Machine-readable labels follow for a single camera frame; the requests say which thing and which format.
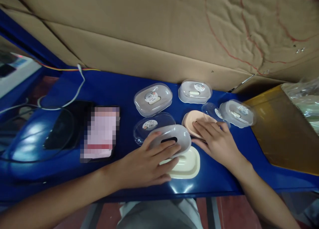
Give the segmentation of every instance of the finger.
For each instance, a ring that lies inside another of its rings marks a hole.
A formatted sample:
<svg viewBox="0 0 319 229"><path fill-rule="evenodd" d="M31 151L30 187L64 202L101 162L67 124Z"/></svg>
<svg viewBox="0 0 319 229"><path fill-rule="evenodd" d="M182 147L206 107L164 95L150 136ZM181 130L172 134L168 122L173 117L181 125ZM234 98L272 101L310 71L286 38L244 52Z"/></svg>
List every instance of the finger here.
<svg viewBox="0 0 319 229"><path fill-rule="evenodd" d="M169 159L174 154L176 154L180 149L181 149L181 146L179 144L175 144L174 146L171 146L171 147L161 151L157 155L155 155L154 156L155 161L160 163L161 161Z"/></svg>
<svg viewBox="0 0 319 229"><path fill-rule="evenodd" d="M143 150L147 150L151 144L151 142L158 136L160 136L162 134L162 132L157 131L154 132L152 134L150 134L149 136L147 136L147 138L144 140L143 145L141 146L141 149Z"/></svg>
<svg viewBox="0 0 319 229"><path fill-rule="evenodd" d="M176 142L174 140L170 140L170 141L166 141L164 143L161 143L160 145L156 146L153 149L149 150L149 154L151 156L156 155L158 153L160 153L161 151L163 151L164 149L174 145Z"/></svg>
<svg viewBox="0 0 319 229"><path fill-rule="evenodd" d="M148 187L148 186L152 186L152 185L160 185L160 184L163 184L165 182L169 182L171 180L172 180L172 178L170 177L170 175L164 174L164 175L159 176L157 179L150 181L145 186Z"/></svg>
<svg viewBox="0 0 319 229"><path fill-rule="evenodd" d="M197 144L202 150L205 151L205 153L207 153L209 156L211 156L210 149L206 143L204 143L203 141L201 141L199 139L192 139L192 142L194 144Z"/></svg>
<svg viewBox="0 0 319 229"><path fill-rule="evenodd" d="M223 131L220 129L219 125L215 122L210 122L210 125L219 133L222 133Z"/></svg>
<svg viewBox="0 0 319 229"><path fill-rule="evenodd" d="M176 166L178 161L179 161L179 158L176 157L176 158L173 158L171 161L169 161L169 162L167 162L165 164L159 165L156 168L155 176L156 177L160 177L161 175L167 174L168 172L172 171L172 169Z"/></svg>
<svg viewBox="0 0 319 229"><path fill-rule="evenodd" d="M218 132L215 130L215 128L211 125L211 122L203 122L203 121L197 121L198 124L200 124L203 128L205 128L207 130L207 132L215 137L218 135Z"/></svg>
<svg viewBox="0 0 319 229"><path fill-rule="evenodd" d="M225 133L230 132L226 122L217 122L216 124L220 126Z"/></svg>
<svg viewBox="0 0 319 229"><path fill-rule="evenodd" d="M197 129L199 134L206 140L206 142L212 139L212 135L199 123L193 122L193 126L195 127L195 129Z"/></svg>

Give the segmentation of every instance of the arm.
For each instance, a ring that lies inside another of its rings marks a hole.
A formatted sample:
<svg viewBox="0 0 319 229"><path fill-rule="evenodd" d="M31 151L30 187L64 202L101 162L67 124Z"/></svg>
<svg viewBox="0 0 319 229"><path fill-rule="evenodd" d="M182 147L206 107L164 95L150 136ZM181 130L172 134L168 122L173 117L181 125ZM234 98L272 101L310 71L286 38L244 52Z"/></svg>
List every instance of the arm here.
<svg viewBox="0 0 319 229"><path fill-rule="evenodd" d="M149 150L151 141L159 135L160 132L150 135L140 148L119 161L11 207L0 215L0 228L53 228L76 210L117 190L170 181L167 172L178 163L178 158L159 163L180 150L180 145L168 141Z"/></svg>
<svg viewBox="0 0 319 229"><path fill-rule="evenodd" d="M286 205L239 152L226 123L194 122L207 144L193 139L208 155L224 165L239 181L261 219L281 229L300 229Z"/></svg>

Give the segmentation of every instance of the phone screen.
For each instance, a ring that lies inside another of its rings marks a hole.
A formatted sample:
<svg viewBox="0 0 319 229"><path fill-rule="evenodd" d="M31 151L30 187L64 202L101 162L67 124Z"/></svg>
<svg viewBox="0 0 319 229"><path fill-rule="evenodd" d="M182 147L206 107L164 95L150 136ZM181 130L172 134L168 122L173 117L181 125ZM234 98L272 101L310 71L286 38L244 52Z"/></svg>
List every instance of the phone screen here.
<svg viewBox="0 0 319 229"><path fill-rule="evenodd" d="M110 158L116 145L119 130L120 108L95 107L88 121L87 134L81 150L81 162Z"/></svg>

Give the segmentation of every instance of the blue countertop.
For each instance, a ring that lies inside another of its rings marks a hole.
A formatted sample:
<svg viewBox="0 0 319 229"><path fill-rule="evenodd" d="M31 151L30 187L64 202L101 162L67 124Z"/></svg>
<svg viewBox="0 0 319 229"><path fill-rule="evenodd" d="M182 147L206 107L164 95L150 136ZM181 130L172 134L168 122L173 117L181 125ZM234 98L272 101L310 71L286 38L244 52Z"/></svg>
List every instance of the blue countertop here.
<svg viewBox="0 0 319 229"><path fill-rule="evenodd" d="M158 81L108 72L85 71L84 83L78 100L93 101L97 105L119 105L121 122L119 139L111 161L81 164L80 149L65 150L55 158L34 164L0 162L0 202L15 202L87 174L105 164L124 157L136 149L134 125L143 117L136 110L133 98L141 89ZM61 106L75 95L82 78L79 72L63 72L49 94L42 100L44 107ZM178 84L166 83L173 93L171 106L164 110L170 113L177 124L191 110L201 110L202 105L185 104L178 98ZM220 105L236 94L213 91L209 102ZM59 111L37 110L16 137L10 149L2 156L16 160L37 160L49 157L54 151L44 150L42 145L52 129ZM271 165L264 156L250 127L230 129L242 154L253 164L256 172L277 192L318 190L319 177L295 172ZM171 182L148 188L121 190L104 199L104 202L172 199L242 194L237 180L228 170L193 144L200 155L200 171L193 179L172 179Z"/></svg>

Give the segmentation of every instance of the plastic container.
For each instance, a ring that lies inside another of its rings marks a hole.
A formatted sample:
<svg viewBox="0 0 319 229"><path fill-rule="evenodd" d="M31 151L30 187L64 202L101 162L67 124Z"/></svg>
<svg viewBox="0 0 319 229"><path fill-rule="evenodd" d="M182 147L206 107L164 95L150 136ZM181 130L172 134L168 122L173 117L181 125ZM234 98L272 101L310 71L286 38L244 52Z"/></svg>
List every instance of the plastic container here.
<svg viewBox="0 0 319 229"><path fill-rule="evenodd" d="M190 111L187 114L185 114L182 121L182 125L188 130L191 136L204 140L203 137L199 134L199 132L193 126L193 122L198 120L205 121L205 122L215 122L215 123L217 121L211 116L201 111Z"/></svg>
<svg viewBox="0 0 319 229"><path fill-rule="evenodd" d="M209 84L196 80L184 80L178 89L178 97L184 103L204 104L212 96Z"/></svg>
<svg viewBox="0 0 319 229"><path fill-rule="evenodd" d="M157 131L161 131L162 134L156 137L151 142L150 149L160 145L162 142L165 142L168 140L175 140L177 144L181 145L181 149L171 157L171 158L175 158L177 156L180 156L186 153L191 147L192 142L191 142L189 132L184 126L180 124L169 125L162 128L158 128L153 130L151 133L157 132Z"/></svg>
<svg viewBox="0 0 319 229"><path fill-rule="evenodd" d="M213 103L206 103L202 106L202 112L213 117L217 122L226 122L228 128L231 127L230 123L224 119L220 109Z"/></svg>
<svg viewBox="0 0 319 229"><path fill-rule="evenodd" d="M152 117L171 105L172 91L167 85L156 83L136 93L134 104L143 117Z"/></svg>
<svg viewBox="0 0 319 229"><path fill-rule="evenodd" d="M166 112L158 113L150 118L144 118L134 126L133 135L135 142L141 146L152 130L174 124L173 116Z"/></svg>
<svg viewBox="0 0 319 229"><path fill-rule="evenodd" d="M251 126L256 122L252 109L238 100L222 103L219 109L225 120L239 128Z"/></svg>
<svg viewBox="0 0 319 229"><path fill-rule="evenodd" d="M171 159L164 160L160 162L161 164L169 162ZM200 169L200 157L197 149L193 146L179 156L179 162L176 166L168 172L171 178L175 179L191 179L197 176Z"/></svg>

